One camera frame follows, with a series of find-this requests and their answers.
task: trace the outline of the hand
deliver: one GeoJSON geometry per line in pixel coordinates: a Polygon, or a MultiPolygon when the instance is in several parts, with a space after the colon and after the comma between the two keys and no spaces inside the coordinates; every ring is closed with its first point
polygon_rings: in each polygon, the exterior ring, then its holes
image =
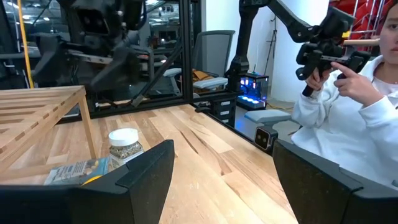
{"type": "Polygon", "coordinates": [[[307,85],[313,88],[315,91],[321,90],[323,84],[328,80],[331,70],[326,70],[322,73],[322,77],[319,76],[319,71],[316,68],[313,73],[305,81],[307,85]]]}
{"type": "Polygon", "coordinates": [[[337,68],[346,76],[346,78],[335,81],[335,86],[341,96],[348,96],[364,106],[370,106],[384,97],[373,87],[368,78],[336,62],[332,62],[331,66],[337,68]]]}

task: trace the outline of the jar lid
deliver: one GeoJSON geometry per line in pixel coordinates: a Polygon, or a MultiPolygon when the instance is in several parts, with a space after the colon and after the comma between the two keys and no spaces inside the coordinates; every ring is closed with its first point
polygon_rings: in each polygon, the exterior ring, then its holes
{"type": "Polygon", "coordinates": [[[112,146],[129,146],[138,141],[138,131],[133,128],[122,128],[112,131],[108,137],[112,146]]]}

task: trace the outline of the book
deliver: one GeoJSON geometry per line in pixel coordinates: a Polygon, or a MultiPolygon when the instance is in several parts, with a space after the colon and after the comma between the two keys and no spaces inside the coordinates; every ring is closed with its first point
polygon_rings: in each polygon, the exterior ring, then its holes
{"type": "Polygon", "coordinates": [[[90,159],[54,167],[44,185],[82,185],[93,177],[108,173],[109,157],[90,159]]]}

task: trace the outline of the glass jar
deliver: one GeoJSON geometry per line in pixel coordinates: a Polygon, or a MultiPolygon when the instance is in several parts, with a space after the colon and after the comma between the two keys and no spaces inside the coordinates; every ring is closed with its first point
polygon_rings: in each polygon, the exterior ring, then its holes
{"type": "Polygon", "coordinates": [[[114,169],[144,153],[144,148],[138,141],[138,131],[136,129],[118,129],[112,131],[108,137],[111,144],[109,148],[111,166],[114,169]]]}

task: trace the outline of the woman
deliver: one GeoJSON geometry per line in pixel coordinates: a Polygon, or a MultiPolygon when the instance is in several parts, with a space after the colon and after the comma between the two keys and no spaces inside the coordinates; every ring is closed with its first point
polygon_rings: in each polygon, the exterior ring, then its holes
{"type": "Polygon", "coordinates": [[[390,8],[380,34],[381,56],[360,74],[338,63],[337,71],[317,71],[292,118],[303,128],[297,146],[340,167],[384,185],[398,187],[398,2],[390,8]],[[345,79],[337,79],[341,73],[345,79]]]}

